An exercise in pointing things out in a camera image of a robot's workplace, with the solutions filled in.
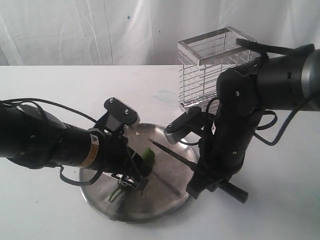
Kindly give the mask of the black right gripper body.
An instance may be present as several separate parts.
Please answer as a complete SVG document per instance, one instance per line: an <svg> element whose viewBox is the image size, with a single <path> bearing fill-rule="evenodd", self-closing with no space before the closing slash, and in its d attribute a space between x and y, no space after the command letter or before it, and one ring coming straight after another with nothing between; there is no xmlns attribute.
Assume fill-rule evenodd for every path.
<svg viewBox="0 0 320 240"><path fill-rule="evenodd" d="M247 116L239 116L226 109L219 109L216 115L205 113L198 165L219 175L220 181L229 179L241 169L259 122L259 109Z"/></svg>

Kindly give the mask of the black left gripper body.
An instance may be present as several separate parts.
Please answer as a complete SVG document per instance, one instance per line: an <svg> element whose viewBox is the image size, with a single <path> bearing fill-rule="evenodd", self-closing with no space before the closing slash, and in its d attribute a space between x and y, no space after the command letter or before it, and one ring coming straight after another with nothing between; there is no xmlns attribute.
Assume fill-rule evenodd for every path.
<svg viewBox="0 0 320 240"><path fill-rule="evenodd" d="M131 163L128 138L106 130L102 131L102 169L104 173L129 175Z"/></svg>

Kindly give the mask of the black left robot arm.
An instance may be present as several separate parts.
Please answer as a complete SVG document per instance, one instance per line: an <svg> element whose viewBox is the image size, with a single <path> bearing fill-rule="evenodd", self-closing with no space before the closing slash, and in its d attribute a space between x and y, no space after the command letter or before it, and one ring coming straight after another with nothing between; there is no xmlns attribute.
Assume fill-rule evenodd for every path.
<svg viewBox="0 0 320 240"><path fill-rule="evenodd" d="M142 191L152 168L128 145L125 127L140 122L138 113L117 98L104 103L105 114L83 129L60 121L41 107L42 99L18 98L0 103L0 155L32 169L65 166L95 171L87 181L60 175L73 186L90 186L109 173L124 186Z"/></svg>

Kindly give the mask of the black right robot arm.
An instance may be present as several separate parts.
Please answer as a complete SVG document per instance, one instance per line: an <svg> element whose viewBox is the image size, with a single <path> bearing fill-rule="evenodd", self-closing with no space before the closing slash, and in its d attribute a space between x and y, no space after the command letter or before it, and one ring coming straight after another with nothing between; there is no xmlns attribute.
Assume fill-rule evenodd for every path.
<svg viewBox="0 0 320 240"><path fill-rule="evenodd" d="M320 52L313 44L284 48L237 42L259 57L219 75L216 114L195 109L192 125L203 129L200 159L186 187L195 199L204 190L222 188L246 201L248 194L230 184L230 179L243 166L252 138L258 137L262 117L276 110L290 112L273 140L260 138L274 146L297 112L320 109Z"/></svg>

